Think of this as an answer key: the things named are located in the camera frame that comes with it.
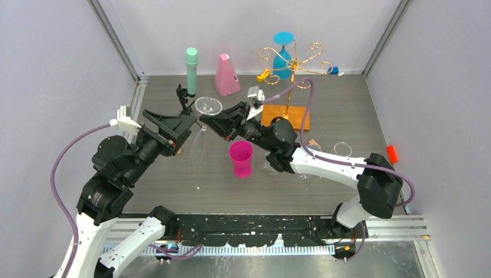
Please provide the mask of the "clear ribbed tumbler glass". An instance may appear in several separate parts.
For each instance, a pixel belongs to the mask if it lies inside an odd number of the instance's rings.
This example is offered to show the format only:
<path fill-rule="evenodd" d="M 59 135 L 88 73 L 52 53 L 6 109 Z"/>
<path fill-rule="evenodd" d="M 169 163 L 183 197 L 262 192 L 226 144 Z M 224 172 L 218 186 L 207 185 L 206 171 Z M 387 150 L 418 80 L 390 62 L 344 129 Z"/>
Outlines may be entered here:
<path fill-rule="evenodd" d="M 267 160 L 267 157 L 270 155 L 270 152 L 267 152 L 266 153 L 266 157 L 265 157 L 265 163 L 264 163 L 264 169 L 265 171 L 269 174 L 269 175 L 277 175 L 278 174 L 278 171 L 275 170 L 270 162 Z"/>

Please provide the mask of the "black mini tripod stand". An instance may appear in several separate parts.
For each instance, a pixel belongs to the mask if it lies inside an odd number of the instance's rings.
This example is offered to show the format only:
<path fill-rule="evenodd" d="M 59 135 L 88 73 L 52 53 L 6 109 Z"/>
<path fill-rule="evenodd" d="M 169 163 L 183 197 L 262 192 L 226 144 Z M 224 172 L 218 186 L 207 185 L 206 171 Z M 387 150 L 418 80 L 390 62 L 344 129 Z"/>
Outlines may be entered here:
<path fill-rule="evenodd" d="M 190 94 L 187 90 L 187 88 L 183 88 L 182 85 L 179 83 L 178 87 L 176 88 L 176 95 L 179 99 L 179 103 L 181 104 L 181 112 L 179 113 L 179 116 L 189 116 L 193 113 L 193 104 L 195 101 L 193 100 L 190 104 L 188 104 L 189 99 L 195 98 L 195 94 Z"/>

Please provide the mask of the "yellow toy block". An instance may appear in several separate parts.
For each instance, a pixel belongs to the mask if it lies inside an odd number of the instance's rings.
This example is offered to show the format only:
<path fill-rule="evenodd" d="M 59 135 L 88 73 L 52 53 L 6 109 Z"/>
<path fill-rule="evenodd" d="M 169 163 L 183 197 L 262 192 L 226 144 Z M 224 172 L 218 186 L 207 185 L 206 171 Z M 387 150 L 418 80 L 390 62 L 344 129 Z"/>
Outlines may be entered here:
<path fill-rule="evenodd" d="M 264 81 L 265 81 L 265 79 L 266 79 L 266 78 L 267 78 L 269 75 L 270 75 L 270 70 L 269 70 L 269 69 L 265 69 L 265 70 L 263 71 L 263 73 L 261 73 L 260 75 L 258 75 L 258 76 L 256 77 L 256 80 L 257 80 L 257 82 L 259 82 L 259 83 L 264 82 Z"/>

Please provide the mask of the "black base bar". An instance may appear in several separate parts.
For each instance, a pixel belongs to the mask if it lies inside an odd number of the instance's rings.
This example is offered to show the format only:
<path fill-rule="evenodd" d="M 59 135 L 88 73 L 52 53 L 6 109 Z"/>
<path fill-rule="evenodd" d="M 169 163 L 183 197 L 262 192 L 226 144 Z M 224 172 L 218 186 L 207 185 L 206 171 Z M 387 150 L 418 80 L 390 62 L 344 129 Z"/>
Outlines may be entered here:
<path fill-rule="evenodd" d="M 282 242 L 285 247 L 310 247 L 359 240 L 362 229 L 357 225 L 350 232 L 337 231 L 329 216 L 320 215 L 178 214 L 162 238 L 185 246 L 270 247 Z"/>

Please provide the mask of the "clear flute glass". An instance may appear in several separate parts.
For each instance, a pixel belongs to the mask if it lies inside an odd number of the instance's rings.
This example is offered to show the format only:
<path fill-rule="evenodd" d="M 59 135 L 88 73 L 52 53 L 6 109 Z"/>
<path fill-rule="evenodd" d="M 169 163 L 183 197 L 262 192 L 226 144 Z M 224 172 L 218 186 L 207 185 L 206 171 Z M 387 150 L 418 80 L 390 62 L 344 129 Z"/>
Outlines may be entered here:
<path fill-rule="evenodd" d="M 199 97 L 194 102 L 194 108 L 200 115 L 214 116 L 222 111 L 222 104 L 219 100 L 213 97 Z M 190 161 L 193 164 L 200 164 L 207 157 L 208 152 L 208 128 L 204 123 L 197 121 L 200 130 L 193 140 Z"/>

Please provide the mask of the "clear wine glass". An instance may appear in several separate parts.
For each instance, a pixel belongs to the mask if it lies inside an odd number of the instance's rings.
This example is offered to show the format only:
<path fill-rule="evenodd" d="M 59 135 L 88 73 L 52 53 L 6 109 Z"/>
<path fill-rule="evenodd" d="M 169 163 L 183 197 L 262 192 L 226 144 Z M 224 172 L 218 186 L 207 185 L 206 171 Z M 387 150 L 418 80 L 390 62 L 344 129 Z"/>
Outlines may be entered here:
<path fill-rule="evenodd" d="M 352 154 L 352 148 L 346 142 L 338 142 L 333 146 L 332 153 L 337 156 L 349 157 Z"/>
<path fill-rule="evenodd" d="M 311 151 L 318 151 L 318 152 L 321 152 L 322 149 L 320 146 L 316 146 L 316 145 L 309 145 L 307 144 L 307 147 L 311 150 Z M 307 153 L 305 153 L 305 155 L 303 156 L 303 162 L 304 163 L 307 163 L 309 162 L 309 160 L 313 160 L 313 157 L 311 157 L 310 155 L 308 155 Z M 308 173 L 298 173 L 298 177 L 301 179 L 301 180 L 308 180 L 309 178 L 311 178 L 312 176 L 315 177 L 315 175 L 311 175 L 311 174 L 308 174 Z"/>

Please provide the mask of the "mint green microphone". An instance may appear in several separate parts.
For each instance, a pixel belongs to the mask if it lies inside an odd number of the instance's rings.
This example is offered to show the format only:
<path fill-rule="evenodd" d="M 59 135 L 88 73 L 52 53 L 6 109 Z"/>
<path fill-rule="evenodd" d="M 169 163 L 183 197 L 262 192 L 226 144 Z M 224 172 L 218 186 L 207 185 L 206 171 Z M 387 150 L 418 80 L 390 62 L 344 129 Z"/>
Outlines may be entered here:
<path fill-rule="evenodd" d="M 194 97 L 196 95 L 197 66 L 199 63 L 199 53 L 196 48 L 187 48 L 185 62 L 187 91 L 191 97 Z"/>

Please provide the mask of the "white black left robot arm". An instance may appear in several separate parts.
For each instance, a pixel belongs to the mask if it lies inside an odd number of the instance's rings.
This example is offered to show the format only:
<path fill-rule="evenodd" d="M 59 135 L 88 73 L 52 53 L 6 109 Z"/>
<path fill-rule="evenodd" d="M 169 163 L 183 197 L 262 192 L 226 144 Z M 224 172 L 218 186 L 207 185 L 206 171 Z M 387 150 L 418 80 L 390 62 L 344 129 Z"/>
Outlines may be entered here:
<path fill-rule="evenodd" d="M 57 277 L 119 277 L 150 244 L 177 234 L 176 215 L 157 206 L 121 243 L 106 253 L 102 251 L 138 179 L 158 156 L 176 155 L 197 120 L 194 115 L 164 116 L 149 110 L 144 116 L 157 126 L 157 131 L 134 121 L 126 105 L 109 122 L 136 140 L 129 143 L 115 135 L 99 143 L 91 160 L 95 175 L 82 188 L 76 216 L 69 217 L 73 237 Z"/>

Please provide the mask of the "red block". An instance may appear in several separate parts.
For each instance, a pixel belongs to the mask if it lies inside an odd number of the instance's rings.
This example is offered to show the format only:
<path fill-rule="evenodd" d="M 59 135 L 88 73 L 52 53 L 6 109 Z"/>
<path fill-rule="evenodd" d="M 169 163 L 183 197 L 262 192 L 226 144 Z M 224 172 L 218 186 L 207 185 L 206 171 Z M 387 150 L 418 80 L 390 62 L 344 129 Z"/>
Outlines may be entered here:
<path fill-rule="evenodd" d="M 394 145 L 387 146 L 386 152 L 391 164 L 396 164 L 399 161 L 397 150 Z"/>

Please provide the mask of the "pink wine glass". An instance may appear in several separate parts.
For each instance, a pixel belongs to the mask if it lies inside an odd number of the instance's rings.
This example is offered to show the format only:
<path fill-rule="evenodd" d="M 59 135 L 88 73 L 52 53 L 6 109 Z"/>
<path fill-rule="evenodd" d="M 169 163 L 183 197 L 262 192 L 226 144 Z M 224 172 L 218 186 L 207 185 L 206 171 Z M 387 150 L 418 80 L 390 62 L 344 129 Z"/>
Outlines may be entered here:
<path fill-rule="evenodd" d="M 252 174 L 254 149 L 248 141 L 236 141 L 229 148 L 233 171 L 238 178 L 248 178 Z"/>

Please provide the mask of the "pink metronome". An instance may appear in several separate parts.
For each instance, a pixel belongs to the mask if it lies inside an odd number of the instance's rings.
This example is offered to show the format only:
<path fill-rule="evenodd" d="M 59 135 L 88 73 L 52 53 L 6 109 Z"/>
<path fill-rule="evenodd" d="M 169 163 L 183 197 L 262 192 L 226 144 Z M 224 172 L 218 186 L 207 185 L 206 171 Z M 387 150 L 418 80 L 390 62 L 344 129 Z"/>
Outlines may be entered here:
<path fill-rule="evenodd" d="M 220 96 L 228 96 L 241 90 L 236 71 L 226 53 L 222 53 L 218 57 L 215 89 Z"/>

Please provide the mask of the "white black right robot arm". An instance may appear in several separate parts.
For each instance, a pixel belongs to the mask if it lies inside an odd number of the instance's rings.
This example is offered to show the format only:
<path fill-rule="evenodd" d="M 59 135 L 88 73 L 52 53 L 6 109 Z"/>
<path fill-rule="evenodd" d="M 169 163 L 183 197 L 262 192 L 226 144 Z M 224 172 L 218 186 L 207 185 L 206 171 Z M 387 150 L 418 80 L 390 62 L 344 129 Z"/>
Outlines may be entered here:
<path fill-rule="evenodd" d="M 314 151 L 297 142 L 297 133 L 284 118 L 265 126 L 250 116 L 251 106 L 240 102 L 216 115 L 202 115 L 200 121 L 225 141 L 241 137 L 268 152 L 266 160 L 278 172 L 316 175 L 355 189 L 350 201 L 336 207 L 331 232 L 346 237 L 358 223 L 374 216 L 390 219 L 397 206 L 403 180 L 380 154 L 368 158 L 347 158 Z"/>

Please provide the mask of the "blue wine glass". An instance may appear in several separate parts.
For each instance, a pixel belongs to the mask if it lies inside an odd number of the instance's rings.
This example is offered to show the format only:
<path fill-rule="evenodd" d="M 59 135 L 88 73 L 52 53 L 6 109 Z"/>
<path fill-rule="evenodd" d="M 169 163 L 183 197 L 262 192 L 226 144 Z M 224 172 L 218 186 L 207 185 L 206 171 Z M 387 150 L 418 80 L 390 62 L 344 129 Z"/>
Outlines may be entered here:
<path fill-rule="evenodd" d="M 291 32 L 278 32 L 274 35 L 273 41 L 281 46 L 279 53 L 273 59 L 273 75 L 277 75 L 279 80 L 286 80 L 291 77 L 292 57 L 285 49 L 287 45 L 294 41 L 295 37 Z"/>

